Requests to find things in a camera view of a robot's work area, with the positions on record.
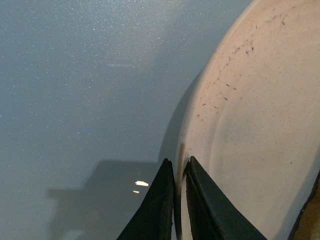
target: white plate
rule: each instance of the white plate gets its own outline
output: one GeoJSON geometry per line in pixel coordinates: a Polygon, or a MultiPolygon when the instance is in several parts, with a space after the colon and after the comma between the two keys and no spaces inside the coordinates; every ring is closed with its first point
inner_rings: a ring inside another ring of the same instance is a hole
{"type": "Polygon", "coordinates": [[[286,239],[320,169],[320,1],[255,0],[208,61],[177,150],[194,155],[261,233],[286,239]]]}

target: black rubber flap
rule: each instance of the black rubber flap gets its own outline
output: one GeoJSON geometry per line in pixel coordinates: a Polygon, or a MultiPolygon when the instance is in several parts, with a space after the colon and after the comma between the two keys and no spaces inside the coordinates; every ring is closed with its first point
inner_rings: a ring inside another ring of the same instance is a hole
{"type": "Polygon", "coordinates": [[[186,166],[186,198],[193,240],[266,240],[194,156],[186,166]]]}
{"type": "Polygon", "coordinates": [[[174,173],[167,158],[157,172],[141,206],[117,240],[170,240],[174,173]]]}

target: dark scratch mark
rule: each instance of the dark scratch mark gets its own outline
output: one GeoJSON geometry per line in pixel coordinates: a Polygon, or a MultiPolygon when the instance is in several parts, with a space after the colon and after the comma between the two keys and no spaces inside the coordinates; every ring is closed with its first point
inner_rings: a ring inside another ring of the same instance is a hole
{"type": "Polygon", "coordinates": [[[240,47],[238,47],[234,52],[232,52],[232,54],[235,54],[236,52],[238,52],[239,49],[240,47]]]}

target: black plastic piece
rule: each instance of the black plastic piece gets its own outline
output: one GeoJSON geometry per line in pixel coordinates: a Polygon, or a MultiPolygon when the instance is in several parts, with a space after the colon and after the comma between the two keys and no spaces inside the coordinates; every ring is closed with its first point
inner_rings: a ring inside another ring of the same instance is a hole
{"type": "Polygon", "coordinates": [[[173,202],[174,173],[165,158],[141,206],[117,240],[170,240],[173,202]]]}
{"type": "Polygon", "coordinates": [[[194,156],[186,166],[186,198],[193,240],[267,240],[234,207],[194,156]]]}

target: gray-blue surface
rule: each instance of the gray-blue surface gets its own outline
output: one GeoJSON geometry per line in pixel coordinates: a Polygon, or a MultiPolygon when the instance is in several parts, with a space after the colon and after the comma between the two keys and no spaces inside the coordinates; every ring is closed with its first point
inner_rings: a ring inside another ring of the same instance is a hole
{"type": "Polygon", "coordinates": [[[2,0],[0,239],[115,239],[249,2],[2,0]]]}

